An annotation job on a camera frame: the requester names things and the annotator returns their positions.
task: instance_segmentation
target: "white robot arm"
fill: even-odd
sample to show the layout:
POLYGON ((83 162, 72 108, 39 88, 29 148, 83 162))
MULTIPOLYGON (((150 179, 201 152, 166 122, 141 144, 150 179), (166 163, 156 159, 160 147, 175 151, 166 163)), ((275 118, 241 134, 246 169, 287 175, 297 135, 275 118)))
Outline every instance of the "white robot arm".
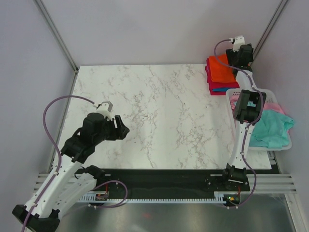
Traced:
POLYGON ((261 117, 266 94, 258 90, 252 78, 252 70, 249 66, 249 63, 253 61, 251 44, 245 44, 243 36, 223 40, 218 44, 224 41, 230 41, 233 44, 233 49, 226 51, 228 65, 222 63, 219 59, 218 61, 233 69, 241 93, 233 113, 236 126, 235 143, 232 155, 224 169, 223 177, 228 184, 233 182, 244 184, 247 182, 246 167, 248 163, 245 159, 249 142, 255 124, 261 117))
POLYGON ((34 232, 54 232, 66 212, 84 194, 102 183, 104 171, 89 166, 68 189, 64 190, 69 179, 86 159, 95 151, 95 146, 104 140, 122 140, 129 133, 120 116, 115 121, 110 115, 112 104, 103 102, 95 113, 84 119, 83 126, 69 138, 61 149, 61 166, 57 165, 48 175, 36 194, 25 205, 16 205, 13 215, 34 232))

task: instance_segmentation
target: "laundry basket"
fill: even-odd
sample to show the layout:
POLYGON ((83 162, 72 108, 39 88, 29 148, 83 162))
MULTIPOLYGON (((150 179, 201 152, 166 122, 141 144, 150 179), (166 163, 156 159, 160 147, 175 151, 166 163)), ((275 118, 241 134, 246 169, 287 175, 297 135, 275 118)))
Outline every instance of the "laundry basket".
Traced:
MULTIPOLYGON (((277 99, 275 97, 275 94, 268 90, 268 89, 259 89, 261 92, 266 93, 266 103, 278 103, 277 99)), ((226 102, 227 102, 227 107, 228 107, 228 116, 231 120, 231 125, 232 125, 232 130, 233 130, 233 134, 235 136, 236 134, 236 127, 235 127, 235 121, 233 118, 233 112, 231 109, 231 103, 230 103, 230 98, 232 96, 239 96, 241 92, 240 88, 231 88, 228 91, 226 91, 226 102)), ((288 134, 288 140, 289 140, 289 144, 287 146, 283 146, 282 148, 267 148, 267 147, 255 147, 255 146, 250 146, 249 150, 260 150, 260 151, 281 151, 281 150, 288 150, 292 147, 292 141, 290 138, 290 135, 288 134)))

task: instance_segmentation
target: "red folded cloth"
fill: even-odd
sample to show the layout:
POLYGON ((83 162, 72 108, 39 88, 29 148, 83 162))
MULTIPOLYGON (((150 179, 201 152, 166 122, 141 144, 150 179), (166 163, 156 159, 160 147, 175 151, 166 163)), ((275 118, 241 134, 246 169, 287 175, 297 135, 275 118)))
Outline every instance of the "red folded cloth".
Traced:
POLYGON ((224 64, 228 64, 226 54, 220 55, 218 57, 208 57, 211 71, 211 80, 217 83, 236 83, 236 80, 233 75, 233 69, 227 67, 224 64))
POLYGON ((237 82, 235 83, 218 83, 213 82, 211 80, 211 71, 210 71, 210 64, 209 59, 206 60, 207 66, 205 67, 205 71, 207 74, 207 83, 209 84, 209 91, 211 95, 225 95, 225 91, 213 91, 213 89, 216 88, 239 88, 239 84, 237 82))

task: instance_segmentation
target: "white wall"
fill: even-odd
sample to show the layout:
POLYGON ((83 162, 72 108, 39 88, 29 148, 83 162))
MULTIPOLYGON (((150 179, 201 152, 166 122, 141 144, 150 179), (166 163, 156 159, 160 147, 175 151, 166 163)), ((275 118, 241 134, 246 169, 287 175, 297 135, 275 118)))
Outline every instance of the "white wall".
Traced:
POLYGON ((43 1, 78 65, 205 63, 219 40, 256 45, 280 2, 43 1))
MULTIPOLYGON (((42 113, 69 93, 74 74, 32 0, 1 1, 0 31, 0 225, 17 232, 12 210, 30 198, 51 151, 42 113)), ((53 135, 63 109, 48 113, 53 135)))
POLYGON ((283 171, 291 173, 309 217, 309 1, 292 0, 253 63, 256 83, 269 88, 294 118, 293 147, 278 152, 283 171))

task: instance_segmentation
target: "purple cable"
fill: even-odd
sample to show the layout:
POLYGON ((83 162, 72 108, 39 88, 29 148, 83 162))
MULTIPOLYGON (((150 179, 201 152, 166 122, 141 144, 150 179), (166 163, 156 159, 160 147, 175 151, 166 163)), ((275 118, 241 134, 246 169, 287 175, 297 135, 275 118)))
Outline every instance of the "purple cable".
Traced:
MULTIPOLYGON (((60 150, 56 144, 56 142, 54 141, 54 139, 52 138, 52 135, 49 133, 48 131, 48 128, 47 128, 47 125, 46 125, 46 113, 47 113, 47 110, 49 109, 49 107, 54 104, 56 101, 58 100, 61 100, 61 99, 64 99, 64 98, 79 98, 79 99, 82 99, 82 100, 85 100, 87 102, 90 102, 92 104, 94 104, 93 101, 87 99, 87 98, 84 98, 84 97, 80 97, 80 96, 76 96, 76 95, 66 95, 66 96, 62 96, 62 97, 59 97, 59 98, 56 98, 54 100, 52 100, 48 105, 47 107, 45 108, 44 110, 44 113, 43 113, 43 126, 44 126, 44 130, 49 138, 49 140, 52 142, 53 146, 55 147, 56 149, 56 152, 58 154, 58 164, 57 164, 57 168, 56 168, 56 172, 59 171, 60 169, 60 166, 61 166, 61 153, 60 153, 60 150)), ((40 192, 40 194, 38 195, 38 197, 36 198, 36 200, 34 201, 34 204, 37 204, 41 198, 41 196, 46 192, 47 188, 50 186, 50 184, 52 183, 53 179, 55 178, 55 174, 49 179, 49 181, 47 182, 47 184, 45 185, 45 187, 43 188, 43 190, 40 192)), ((23 227, 21 229, 21 232, 24 232, 25 229, 26 229, 26 225, 27 225, 27 222, 28 222, 28 219, 32 213, 34 209, 34 206, 32 206, 29 210, 29 212, 27 213, 26 215, 26 218, 25 218, 25 221, 23 223, 23 227)))
MULTIPOLYGON (((119 180, 109 180, 109 181, 106 181, 106 182, 104 182, 103 184, 100 184, 100 185, 96 186, 92 191, 94 191, 94 190, 96 190, 96 189, 98 189, 98 188, 100 188, 100 187, 102 187, 102 186, 104 186, 104 185, 106 185, 106 184, 109 184, 109 183, 119 183, 119 184, 121 184, 123 187, 125 187, 126 195, 125 195, 125 197, 122 199, 122 201, 119 202, 119 203, 117 203, 117 204, 97 206, 97 208, 105 208, 105 209, 107 209, 107 208, 116 208, 116 207, 118 207, 118 206, 121 206, 122 203, 127 199, 127 195, 128 195, 127 187, 126 187, 126 185, 125 185, 123 182, 121 182, 121 181, 119 181, 119 180)), ((71 214, 71 213, 73 213, 73 212, 76 212, 76 211, 78 211, 78 210, 80 210, 80 209, 82 209, 82 208, 85 208, 85 207, 87 207, 87 206, 88 206, 88 205, 83 205, 83 206, 81 206, 81 207, 78 207, 78 208, 76 208, 76 209, 74 209, 74 210, 68 212, 68 213, 65 214, 63 217, 66 217, 67 215, 69 215, 69 214, 71 214)))
MULTIPOLYGON (((262 95, 261 91, 259 91, 258 89, 255 89, 255 88, 253 87, 253 81, 252 81, 251 77, 247 74, 247 72, 245 72, 244 70, 242 70, 242 69, 240 69, 240 68, 237 68, 237 67, 234 67, 234 66, 225 64, 225 63, 223 63, 223 62, 218 58, 217 53, 216 53, 217 46, 218 46, 219 44, 221 44, 221 43, 223 43, 223 42, 227 42, 227 41, 230 41, 230 40, 229 40, 229 39, 227 39, 227 40, 222 40, 222 41, 220 41, 219 43, 216 44, 216 46, 214 47, 214 56, 216 57, 216 59, 217 59, 217 61, 218 61, 219 63, 221 63, 221 64, 223 64, 223 65, 225 65, 225 66, 227 66, 227 67, 229 67, 229 68, 236 69, 237 71, 243 72, 243 73, 249 78, 249 81, 250 81, 250 84, 251 84, 251 86, 252 86, 252 89, 255 90, 256 92, 258 92, 258 94, 259 94, 259 96, 260 96, 260 99, 261 99, 261 108, 263 109, 263 108, 264 108, 263 95, 262 95)), ((258 121, 260 120, 260 118, 261 118, 261 116, 262 116, 262 111, 263 111, 263 110, 260 111, 260 113, 259 113, 259 115, 258 115, 258 117, 257 117, 256 120, 254 120, 253 122, 251 122, 251 123, 248 124, 248 126, 247 126, 246 129, 249 129, 249 126, 251 126, 252 124, 254 124, 254 123, 256 123, 256 122, 258 122, 258 121)), ((244 153, 244 150, 245 150, 245 142, 246 142, 247 134, 248 134, 248 130, 246 130, 246 131, 245 131, 245 134, 244 134, 244 138, 243 138, 243 142, 242 142, 242 146, 241 146, 241 152, 242 152, 242 154, 244 153)), ((242 159, 243 159, 244 163, 245 163, 245 164, 247 165, 247 167, 253 172, 253 175, 254 175, 254 184, 253 184, 253 187, 252 187, 252 191, 251 191, 251 193, 249 194, 249 197, 248 197, 245 201, 243 201, 242 203, 240 203, 239 205, 237 205, 237 207, 239 207, 239 206, 241 206, 241 205, 244 205, 244 204, 252 197, 252 195, 253 195, 253 193, 254 193, 254 191, 255 191, 256 179, 257 179, 255 170, 247 163, 247 161, 246 161, 246 159, 245 159, 245 156, 244 156, 244 155, 241 155, 241 156, 242 156, 242 159)))
POLYGON ((115 207, 120 206, 120 205, 127 199, 127 187, 126 187, 126 185, 125 185, 123 182, 121 182, 121 181, 119 181, 119 180, 109 180, 109 181, 106 181, 106 182, 104 182, 103 184, 100 184, 100 185, 96 186, 93 190, 96 190, 96 189, 98 189, 98 188, 100 188, 100 187, 102 187, 102 186, 104 186, 104 185, 106 185, 106 184, 109 184, 109 183, 119 183, 119 184, 121 184, 123 187, 125 187, 126 195, 125 195, 125 197, 122 199, 122 201, 119 202, 119 203, 117 203, 117 204, 97 206, 97 208, 106 208, 106 209, 107 209, 107 208, 115 208, 115 207))

